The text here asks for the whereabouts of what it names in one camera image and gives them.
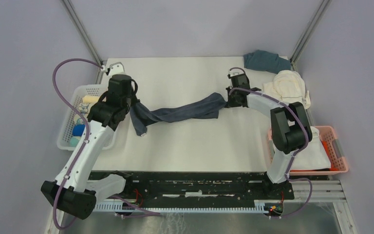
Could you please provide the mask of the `dark blue towel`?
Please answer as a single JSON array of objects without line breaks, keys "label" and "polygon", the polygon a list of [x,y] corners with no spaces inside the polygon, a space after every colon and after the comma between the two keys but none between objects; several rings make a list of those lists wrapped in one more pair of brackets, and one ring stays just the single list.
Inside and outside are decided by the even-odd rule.
[{"label": "dark blue towel", "polygon": [[144,136],[149,125],[166,122],[173,123],[187,119],[217,119],[219,111],[226,106],[226,101],[219,93],[212,93],[206,98],[177,108],[149,110],[141,102],[130,108],[130,117],[136,134]]}]

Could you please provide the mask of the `white plastic basket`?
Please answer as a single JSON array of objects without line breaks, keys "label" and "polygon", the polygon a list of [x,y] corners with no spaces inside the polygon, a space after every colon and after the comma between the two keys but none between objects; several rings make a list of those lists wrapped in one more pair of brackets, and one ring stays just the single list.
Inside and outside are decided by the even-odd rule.
[{"label": "white plastic basket", "polygon": [[[78,109],[79,104],[82,103],[82,99],[86,95],[100,96],[107,89],[107,85],[105,84],[78,86],[73,92],[69,102]],[[57,147],[61,150],[73,151],[75,149],[75,146],[70,146],[70,139],[73,137],[73,128],[75,127],[74,116],[75,112],[68,108],[56,142]],[[117,132],[114,132],[113,136],[105,141],[106,144],[102,150],[111,149],[115,144],[116,136]]]}]

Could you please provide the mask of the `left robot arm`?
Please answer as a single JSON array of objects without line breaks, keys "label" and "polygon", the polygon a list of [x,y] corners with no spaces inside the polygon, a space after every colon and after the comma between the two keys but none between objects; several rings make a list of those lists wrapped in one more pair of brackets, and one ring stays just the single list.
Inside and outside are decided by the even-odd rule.
[{"label": "left robot arm", "polygon": [[114,75],[109,80],[101,101],[90,110],[89,126],[84,129],[83,138],[64,169],[54,181],[45,181],[41,186],[41,192],[54,211],[86,219],[97,203],[113,195],[128,198],[133,194],[129,174],[115,172],[95,182],[89,182],[89,176],[104,145],[129,112],[137,90],[135,80],[128,75]]}]

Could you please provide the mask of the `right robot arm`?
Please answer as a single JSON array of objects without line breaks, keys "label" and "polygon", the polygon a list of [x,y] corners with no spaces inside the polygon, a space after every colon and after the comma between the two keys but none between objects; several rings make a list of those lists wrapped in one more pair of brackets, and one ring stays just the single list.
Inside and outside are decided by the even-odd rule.
[{"label": "right robot arm", "polygon": [[250,108],[270,119],[271,137],[276,150],[266,172],[269,181],[262,185],[262,194],[268,199],[274,199],[281,193],[280,183],[289,179],[296,155],[312,139],[306,111],[300,102],[287,104],[258,88],[251,88],[250,80],[242,68],[231,68],[227,77],[231,82],[226,88],[228,108]]}]

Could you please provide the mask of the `teal blue towel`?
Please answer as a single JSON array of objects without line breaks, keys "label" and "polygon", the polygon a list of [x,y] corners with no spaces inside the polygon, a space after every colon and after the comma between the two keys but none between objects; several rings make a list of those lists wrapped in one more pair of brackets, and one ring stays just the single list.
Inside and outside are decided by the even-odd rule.
[{"label": "teal blue towel", "polygon": [[281,58],[278,54],[256,50],[243,55],[243,63],[246,69],[264,71],[278,74],[281,71],[291,70],[291,62]]}]

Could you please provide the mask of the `patterned rolled towel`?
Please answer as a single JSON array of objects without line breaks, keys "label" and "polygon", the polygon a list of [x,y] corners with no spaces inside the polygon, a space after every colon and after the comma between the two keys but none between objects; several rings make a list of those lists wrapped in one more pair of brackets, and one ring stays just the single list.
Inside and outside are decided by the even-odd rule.
[{"label": "patterned rolled towel", "polygon": [[82,114],[88,114],[93,105],[94,105],[93,103],[80,103],[77,109]]},{"label": "patterned rolled towel", "polygon": [[73,121],[74,121],[74,125],[84,125],[85,124],[84,119],[78,114],[74,115]]}]

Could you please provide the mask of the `cream white towel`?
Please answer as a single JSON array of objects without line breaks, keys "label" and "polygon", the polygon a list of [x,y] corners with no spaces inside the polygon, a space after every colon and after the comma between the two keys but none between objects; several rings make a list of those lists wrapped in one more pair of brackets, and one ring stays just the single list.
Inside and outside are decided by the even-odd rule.
[{"label": "cream white towel", "polygon": [[309,91],[306,89],[304,80],[296,71],[280,71],[273,81],[263,84],[262,90],[282,102],[300,102],[305,109],[309,109],[311,106]]}]

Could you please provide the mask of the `blue rolled towel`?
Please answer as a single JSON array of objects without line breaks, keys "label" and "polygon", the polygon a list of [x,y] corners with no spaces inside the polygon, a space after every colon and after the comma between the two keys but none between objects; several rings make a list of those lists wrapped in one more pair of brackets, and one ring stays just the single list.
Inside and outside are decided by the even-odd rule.
[{"label": "blue rolled towel", "polygon": [[79,124],[79,125],[76,125],[74,126],[73,130],[72,130],[72,136],[74,137],[80,137],[83,135],[84,133],[84,130],[85,130],[86,126],[84,124]]}]

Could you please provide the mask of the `pink plastic basket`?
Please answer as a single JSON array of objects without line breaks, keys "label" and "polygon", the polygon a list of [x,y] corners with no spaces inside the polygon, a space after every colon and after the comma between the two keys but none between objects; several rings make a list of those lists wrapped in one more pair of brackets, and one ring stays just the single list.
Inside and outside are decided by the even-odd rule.
[{"label": "pink plastic basket", "polygon": [[331,126],[314,126],[319,129],[320,141],[326,141],[331,155],[331,161],[339,171],[329,171],[329,169],[313,171],[289,171],[290,176],[332,176],[349,171],[347,160],[339,147],[339,140],[333,127]]}]

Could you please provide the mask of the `white towel in basket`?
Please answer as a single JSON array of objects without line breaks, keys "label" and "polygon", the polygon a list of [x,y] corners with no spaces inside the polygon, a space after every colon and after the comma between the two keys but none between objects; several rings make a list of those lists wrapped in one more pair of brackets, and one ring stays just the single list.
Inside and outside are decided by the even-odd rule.
[{"label": "white towel in basket", "polygon": [[313,171],[330,169],[331,163],[319,138],[319,129],[311,127],[312,140],[298,153],[291,171]]}]

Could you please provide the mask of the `orange item in basket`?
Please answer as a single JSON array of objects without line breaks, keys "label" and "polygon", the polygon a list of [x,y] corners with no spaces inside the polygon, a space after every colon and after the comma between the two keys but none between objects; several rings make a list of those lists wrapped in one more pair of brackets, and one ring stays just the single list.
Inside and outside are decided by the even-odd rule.
[{"label": "orange item in basket", "polygon": [[322,146],[323,146],[323,148],[324,148],[324,150],[325,150],[325,152],[327,154],[327,157],[328,157],[328,159],[330,161],[330,164],[331,164],[331,167],[329,168],[329,171],[339,171],[339,169],[337,167],[335,167],[335,165],[331,161],[331,155],[330,155],[330,151],[328,149],[327,142],[322,140],[321,143],[322,143]]}]

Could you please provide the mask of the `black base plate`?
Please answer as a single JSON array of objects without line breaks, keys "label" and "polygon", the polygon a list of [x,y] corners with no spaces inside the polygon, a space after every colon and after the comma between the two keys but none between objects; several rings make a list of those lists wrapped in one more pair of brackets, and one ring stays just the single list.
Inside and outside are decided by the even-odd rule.
[{"label": "black base plate", "polygon": [[265,173],[115,171],[118,196],[142,208],[251,208],[256,200],[293,200],[294,186],[270,186]]}]

